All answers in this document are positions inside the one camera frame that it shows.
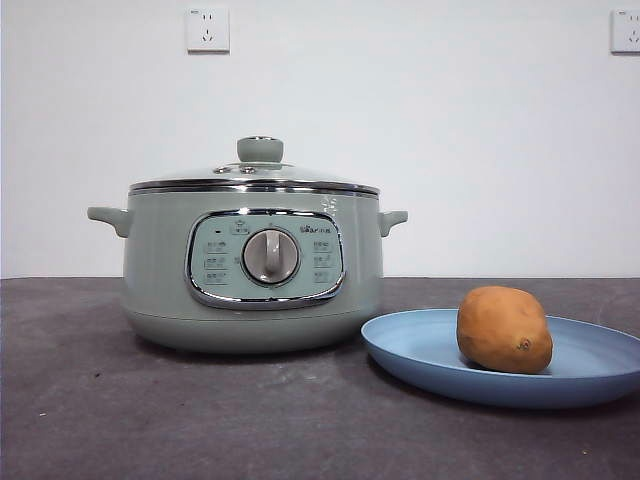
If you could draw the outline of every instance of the control panel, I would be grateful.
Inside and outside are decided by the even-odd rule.
[[[192,228],[185,276],[195,298],[211,306],[311,306],[336,295],[344,280],[340,232],[315,212],[211,212]]]

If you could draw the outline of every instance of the glass lid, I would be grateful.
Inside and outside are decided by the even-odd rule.
[[[207,191],[218,187],[244,187],[245,190],[255,187],[262,191],[270,188],[349,191],[376,196],[379,193],[375,187],[281,163],[283,151],[284,144],[277,138],[245,137],[238,140],[239,162],[136,183],[131,185],[130,193]]]

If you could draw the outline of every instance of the wall outlet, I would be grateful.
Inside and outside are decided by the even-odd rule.
[[[187,51],[229,51],[228,8],[190,8],[187,11]]]
[[[640,10],[611,12],[611,52],[640,53]]]

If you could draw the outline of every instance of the lid rim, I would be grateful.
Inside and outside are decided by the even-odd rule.
[[[342,182],[318,182],[304,180],[279,180],[279,179],[180,179],[180,180],[152,180],[148,182],[134,183],[129,187],[130,192],[139,192],[152,188],[181,188],[181,187],[306,187],[322,190],[337,190],[369,193],[379,195],[380,189],[368,185],[342,183]]]

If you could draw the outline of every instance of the cooker base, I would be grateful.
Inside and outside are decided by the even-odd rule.
[[[181,350],[255,354],[321,347],[356,334],[377,308],[334,315],[266,320],[184,320],[125,310],[141,337]]]

